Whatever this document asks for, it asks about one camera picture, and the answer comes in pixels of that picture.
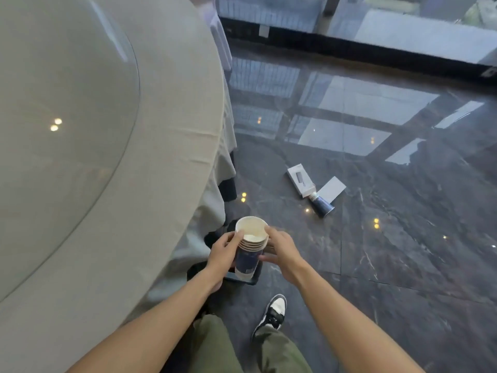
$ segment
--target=hand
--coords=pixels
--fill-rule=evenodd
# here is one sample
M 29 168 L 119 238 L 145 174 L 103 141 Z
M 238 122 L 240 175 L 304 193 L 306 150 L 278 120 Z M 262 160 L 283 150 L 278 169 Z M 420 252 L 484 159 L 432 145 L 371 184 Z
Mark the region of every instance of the hand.
M 277 264 L 283 277 L 294 285 L 298 283 L 298 275 L 308 266 L 307 262 L 300 256 L 295 243 L 289 233 L 279 232 L 275 228 L 266 226 L 264 228 L 269 234 L 271 243 L 274 245 L 275 255 L 260 255 L 259 260 Z
M 213 292 L 220 288 L 223 277 L 235 260 L 238 244 L 243 237 L 244 231 L 242 230 L 236 234 L 235 232 L 225 233 L 212 245 L 205 269 L 212 274 L 214 282 L 217 283 Z

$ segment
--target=olive green pants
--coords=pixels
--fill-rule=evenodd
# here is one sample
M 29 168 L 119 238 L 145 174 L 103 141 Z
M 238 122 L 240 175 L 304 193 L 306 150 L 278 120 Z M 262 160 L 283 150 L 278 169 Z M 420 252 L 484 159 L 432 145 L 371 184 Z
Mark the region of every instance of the olive green pants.
M 215 315 L 205 315 L 193 324 L 193 355 L 189 373 L 243 373 L 228 331 Z M 312 373 L 297 346 L 270 326 L 254 335 L 262 373 Z

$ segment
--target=paper cup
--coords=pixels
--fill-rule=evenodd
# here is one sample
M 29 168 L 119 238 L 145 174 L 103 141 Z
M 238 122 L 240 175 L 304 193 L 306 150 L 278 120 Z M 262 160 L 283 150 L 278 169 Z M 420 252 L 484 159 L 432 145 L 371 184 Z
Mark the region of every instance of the paper cup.
M 238 220 L 235 231 L 242 230 L 245 237 L 240 241 L 235 256 L 235 275 L 241 280 L 250 280 L 259 263 L 259 255 L 267 245 L 269 236 L 264 230 L 266 222 L 255 216 Z

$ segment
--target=person's left arm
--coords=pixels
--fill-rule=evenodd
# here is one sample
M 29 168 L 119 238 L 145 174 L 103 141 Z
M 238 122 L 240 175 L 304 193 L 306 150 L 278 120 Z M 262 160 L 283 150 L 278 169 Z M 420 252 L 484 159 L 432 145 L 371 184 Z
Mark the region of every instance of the person's left arm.
M 212 246 L 206 268 L 171 297 L 105 338 L 68 373 L 159 372 L 208 295 L 219 288 L 242 238 L 243 232 L 224 234 Z

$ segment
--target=person's right hand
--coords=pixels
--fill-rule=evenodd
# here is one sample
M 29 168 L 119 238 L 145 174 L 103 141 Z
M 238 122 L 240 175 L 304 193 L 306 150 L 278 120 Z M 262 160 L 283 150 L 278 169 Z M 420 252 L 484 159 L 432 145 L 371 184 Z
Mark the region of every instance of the person's right hand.
M 300 256 L 289 233 L 279 232 L 271 226 L 264 227 L 264 230 L 269 234 L 271 243 L 276 251 L 276 256 L 260 255 L 259 260 L 277 264 L 281 269 L 283 277 L 292 284 L 297 285 L 297 276 L 308 265 L 307 262 Z

